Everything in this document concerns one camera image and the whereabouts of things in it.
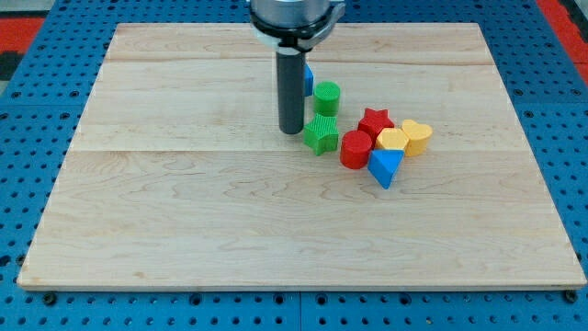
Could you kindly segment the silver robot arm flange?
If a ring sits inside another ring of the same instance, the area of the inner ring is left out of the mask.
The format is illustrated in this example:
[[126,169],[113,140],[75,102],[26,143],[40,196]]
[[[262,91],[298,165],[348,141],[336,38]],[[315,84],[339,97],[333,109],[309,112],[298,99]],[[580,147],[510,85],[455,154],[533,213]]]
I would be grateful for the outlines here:
[[345,13],[339,0],[250,0],[254,35],[284,55],[311,51],[326,40]]

